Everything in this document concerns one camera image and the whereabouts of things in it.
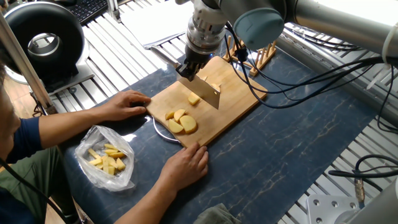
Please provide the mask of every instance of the dark blue table mat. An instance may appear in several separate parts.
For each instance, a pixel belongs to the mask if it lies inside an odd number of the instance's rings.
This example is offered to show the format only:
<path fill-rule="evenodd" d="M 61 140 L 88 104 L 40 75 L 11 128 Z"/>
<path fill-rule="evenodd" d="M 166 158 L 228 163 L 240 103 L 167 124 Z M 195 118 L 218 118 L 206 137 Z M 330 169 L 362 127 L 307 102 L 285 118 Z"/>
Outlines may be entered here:
<path fill-rule="evenodd" d="M 316 75 L 281 50 L 264 72 L 289 83 Z M 277 90 L 261 77 L 255 80 L 270 91 Z M 174 81 L 175 71 L 168 67 L 130 88 L 154 96 Z M 319 86 L 287 94 L 301 98 Z M 282 94 L 268 95 L 266 101 L 290 103 Z M 208 175 L 178 194 L 161 223 L 193 223 L 202 211 L 218 203 L 245 224 L 278 222 L 375 115 L 340 89 L 289 109 L 256 106 L 209 145 Z M 109 192 L 93 186 L 74 153 L 84 133 L 60 147 L 65 150 L 67 177 L 77 203 L 95 223 L 113 223 L 150 190 L 166 160 L 181 146 L 163 141 L 148 116 L 103 125 L 125 136 L 136 153 L 134 189 Z"/>

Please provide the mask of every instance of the hand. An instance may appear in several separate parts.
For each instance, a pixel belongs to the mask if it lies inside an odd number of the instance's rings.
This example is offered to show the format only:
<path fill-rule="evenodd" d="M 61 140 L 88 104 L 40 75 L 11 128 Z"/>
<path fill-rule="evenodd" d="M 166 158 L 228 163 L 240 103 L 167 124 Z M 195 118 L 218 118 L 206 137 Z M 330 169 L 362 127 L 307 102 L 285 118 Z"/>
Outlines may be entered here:
<path fill-rule="evenodd" d="M 208 160 L 206 146 L 199 148 L 199 144 L 195 143 L 187 149 L 183 148 L 167 160 L 157 184 L 177 193 L 207 174 Z"/>
<path fill-rule="evenodd" d="M 107 103 L 93 108 L 104 121 L 120 121 L 146 112 L 143 106 L 130 107 L 131 103 L 148 103 L 150 98 L 134 90 L 119 92 Z"/>

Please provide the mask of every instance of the potato wedge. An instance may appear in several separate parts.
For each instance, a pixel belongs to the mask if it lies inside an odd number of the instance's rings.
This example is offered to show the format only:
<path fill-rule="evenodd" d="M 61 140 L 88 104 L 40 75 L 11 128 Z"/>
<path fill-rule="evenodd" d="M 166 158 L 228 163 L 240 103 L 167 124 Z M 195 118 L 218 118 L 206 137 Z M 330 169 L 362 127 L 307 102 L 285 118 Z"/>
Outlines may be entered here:
<path fill-rule="evenodd" d="M 189 96 L 188 96 L 188 101 L 192 106 L 197 104 L 199 102 L 199 100 L 200 100 L 200 97 L 198 95 L 196 95 L 194 92 L 191 92 L 191 94 L 189 94 Z"/>
<path fill-rule="evenodd" d="M 120 158 L 116 159 L 116 164 L 118 165 L 118 170 L 124 170 L 124 168 L 126 168 L 126 165 Z"/>
<path fill-rule="evenodd" d="M 180 121 L 180 118 L 185 114 L 185 110 L 184 109 L 179 109 L 178 111 L 176 111 L 174 113 L 174 120 L 175 122 Z"/>
<path fill-rule="evenodd" d="M 98 155 L 93 149 L 89 149 L 88 153 L 90 153 L 90 155 L 92 155 L 95 159 L 100 159 L 101 156 Z"/>
<path fill-rule="evenodd" d="M 114 150 L 119 150 L 116 147 L 112 146 L 111 144 L 104 144 L 105 147 L 107 147 L 108 149 L 114 149 Z"/>
<path fill-rule="evenodd" d="M 175 122 L 172 119 L 169 120 L 169 128 L 170 128 L 170 131 L 173 133 L 180 133 L 184 129 L 183 126 L 177 124 L 177 122 Z"/>
<path fill-rule="evenodd" d="M 102 164 L 102 159 L 101 159 L 101 158 L 95 159 L 95 160 L 93 160 L 93 161 L 89 161 L 89 163 L 90 163 L 91 165 L 97 166 L 98 164 Z"/>
<path fill-rule="evenodd" d="M 117 153 L 117 152 L 119 152 L 119 151 L 116 150 L 116 149 L 106 149 L 104 152 L 105 152 L 107 155 L 110 155 L 110 154 L 112 154 L 112 153 Z"/>
<path fill-rule="evenodd" d="M 185 115 L 180 118 L 181 125 L 183 126 L 185 133 L 191 134 L 197 130 L 197 122 L 191 116 Z"/>
<path fill-rule="evenodd" d="M 123 156 L 125 156 L 125 155 L 123 154 L 123 152 L 117 152 L 117 153 L 112 153 L 112 154 L 110 154 L 109 156 L 112 157 L 112 158 L 114 158 L 114 159 L 116 159 L 116 158 L 123 157 Z"/>
<path fill-rule="evenodd" d="M 110 166 L 113 166 L 115 168 L 118 168 L 119 166 L 117 165 L 116 161 L 112 157 L 108 157 L 108 164 Z"/>
<path fill-rule="evenodd" d="M 109 172 L 109 164 L 108 164 L 108 157 L 107 156 L 103 156 L 102 157 L 102 164 L 103 164 L 104 172 Z"/>
<path fill-rule="evenodd" d="M 174 111 L 169 111 L 164 115 L 164 119 L 172 119 L 174 117 Z"/>
<path fill-rule="evenodd" d="M 219 85 L 216 85 L 216 84 L 211 84 L 211 86 L 214 88 L 214 89 L 216 89 L 216 90 L 218 90 L 219 92 L 221 92 L 221 88 L 220 88 L 220 86 Z"/>
<path fill-rule="evenodd" d="M 114 175 L 114 170 L 115 170 L 115 167 L 113 167 L 113 166 L 108 167 L 109 174 Z"/>

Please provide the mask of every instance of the blue cap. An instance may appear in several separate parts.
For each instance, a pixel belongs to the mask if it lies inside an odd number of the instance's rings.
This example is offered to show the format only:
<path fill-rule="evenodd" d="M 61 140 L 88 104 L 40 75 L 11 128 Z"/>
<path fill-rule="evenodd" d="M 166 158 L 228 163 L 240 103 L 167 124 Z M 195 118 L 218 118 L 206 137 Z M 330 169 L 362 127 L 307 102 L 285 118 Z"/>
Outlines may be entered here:
<path fill-rule="evenodd" d="M 278 38 L 285 22 L 278 11 L 271 8 L 253 9 L 240 16 L 234 31 L 252 50 L 261 49 Z"/>

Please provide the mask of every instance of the blue shirt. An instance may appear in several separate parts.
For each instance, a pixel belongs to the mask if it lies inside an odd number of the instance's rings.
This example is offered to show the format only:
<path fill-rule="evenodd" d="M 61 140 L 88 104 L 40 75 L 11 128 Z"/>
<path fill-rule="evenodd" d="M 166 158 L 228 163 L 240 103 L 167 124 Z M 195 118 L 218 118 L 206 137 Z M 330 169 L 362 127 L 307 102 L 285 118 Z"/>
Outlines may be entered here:
<path fill-rule="evenodd" d="M 15 163 L 42 150 L 39 134 L 39 118 L 21 119 L 21 126 L 14 135 L 14 148 L 7 163 Z M 34 217 L 26 205 L 0 187 L 0 223 L 33 224 Z"/>

